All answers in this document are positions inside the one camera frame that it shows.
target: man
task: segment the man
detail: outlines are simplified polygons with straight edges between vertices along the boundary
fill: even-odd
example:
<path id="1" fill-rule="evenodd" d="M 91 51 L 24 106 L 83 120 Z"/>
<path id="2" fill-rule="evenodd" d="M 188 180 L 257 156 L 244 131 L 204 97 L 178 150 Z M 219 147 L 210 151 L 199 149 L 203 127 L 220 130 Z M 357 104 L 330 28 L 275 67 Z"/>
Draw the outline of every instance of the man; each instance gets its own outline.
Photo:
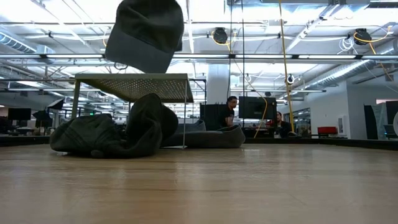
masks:
<path id="1" fill-rule="evenodd" d="M 282 113 L 276 112 L 276 120 L 278 122 L 279 135 L 281 138 L 287 138 L 289 132 L 292 131 L 292 125 L 289 122 L 282 121 Z"/>
<path id="2" fill-rule="evenodd" d="M 219 112 L 218 122 L 222 128 L 233 126 L 233 121 L 235 117 L 236 105 L 238 104 L 238 99 L 236 96 L 230 96 L 227 99 L 225 109 Z"/>

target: wooden floor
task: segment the wooden floor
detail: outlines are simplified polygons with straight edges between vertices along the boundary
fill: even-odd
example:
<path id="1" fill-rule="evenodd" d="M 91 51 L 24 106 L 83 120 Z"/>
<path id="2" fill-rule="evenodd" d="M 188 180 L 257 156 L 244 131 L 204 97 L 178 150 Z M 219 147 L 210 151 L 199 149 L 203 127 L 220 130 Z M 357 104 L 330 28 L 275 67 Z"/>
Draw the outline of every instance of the wooden floor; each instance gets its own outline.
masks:
<path id="1" fill-rule="evenodd" d="M 0 148 L 1 224 L 398 223 L 398 152 L 320 145 L 97 160 Z"/>

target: ceiling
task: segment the ceiling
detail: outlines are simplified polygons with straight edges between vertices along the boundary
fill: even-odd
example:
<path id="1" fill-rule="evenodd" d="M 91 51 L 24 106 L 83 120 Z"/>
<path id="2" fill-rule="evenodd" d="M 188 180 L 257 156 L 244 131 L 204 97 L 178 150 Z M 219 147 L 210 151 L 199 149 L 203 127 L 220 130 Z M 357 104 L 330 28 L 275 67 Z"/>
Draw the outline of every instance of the ceiling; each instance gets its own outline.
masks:
<path id="1" fill-rule="evenodd" d="M 116 9 L 120 2 L 121 0 L 0 0 L 0 32 L 5 32 L 32 47 L 45 45 L 56 54 L 103 54 L 104 43 L 115 22 Z M 281 29 L 277 4 L 262 4 L 261 1 L 255 0 L 243 1 L 242 13 L 241 1 L 235 1 L 231 22 L 231 8 L 225 1 L 177 0 L 177 2 L 182 8 L 185 21 L 183 49 L 180 53 L 228 54 L 227 46 L 217 45 L 211 35 L 207 36 L 216 27 L 225 28 L 228 35 L 231 31 L 234 33 L 235 38 L 229 37 L 232 39 L 233 54 L 282 53 L 282 39 L 278 37 Z M 398 9 L 367 8 L 369 1 L 354 2 L 356 4 L 342 6 L 328 6 L 328 1 L 294 1 L 294 4 L 283 4 L 282 18 L 285 21 L 284 35 L 288 54 L 372 54 L 368 45 L 353 45 L 349 50 L 343 50 L 343 39 L 348 34 L 354 34 L 357 28 L 366 28 L 373 39 L 380 39 L 386 35 L 387 27 L 390 26 L 389 35 L 382 41 L 374 43 L 376 51 L 378 46 L 396 37 Z M 327 16 L 320 21 L 318 18 L 324 15 Z M 0 44 L 0 54 L 20 54 L 20 52 Z M 27 63 L 17 59 L 8 62 L 21 67 Z M 191 78 L 206 78 L 209 64 L 217 63 L 211 60 L 192 62 L 194 61 L 174 62 L 167 73 L 188 73 Z M 44 74 L 45 64 L 41 67 L 33 65 L 25 68 L 34 74 Z M 247 61 L 244 66 L 245 72 L 251 76 L 254 87 L 284 88 L 283 63 Z M 300 82 L 309 82 L 336 66 L 338 66 L 336 63 L 288 63 L 287 71 L 295 77 L 300 77 Z M 241 62 L 231 64 L 232 76 L 240 77 L 238 85 L 242 85 L 243 78 L 240 72 L 242 67 Z M 48 66 L 48 68 L 54 78 L 68 78 L 81 72 L 120 72 L 112 65 Z M 140 71 L 129 67 L 122 72 Z M 383 85 L 384 82 L 379 80 L 383 78 L 377 79 L 380 85 Z"/>

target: black monitor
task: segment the black monitor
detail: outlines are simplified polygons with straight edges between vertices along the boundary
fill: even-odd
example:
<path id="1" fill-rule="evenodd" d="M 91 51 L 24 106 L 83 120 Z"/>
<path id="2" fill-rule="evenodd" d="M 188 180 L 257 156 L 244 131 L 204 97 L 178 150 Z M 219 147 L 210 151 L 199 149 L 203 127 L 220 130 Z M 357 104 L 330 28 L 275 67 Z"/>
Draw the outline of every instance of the black monitor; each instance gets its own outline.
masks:
<path id="1" fill-rule="evenodd" d="M 276 99 L 265 97 L 268 107 L 264 119 L 276 120 Z M 239 118 L 244 119 L 262 119 L 266 103 L 261 97 L 239 97 Z"/>
<path id="2" fill-rule="evenodd" d="M 8 119 L 13 121 L 29 121 L 32 116 L 30 108 L 8 108 Z"/>

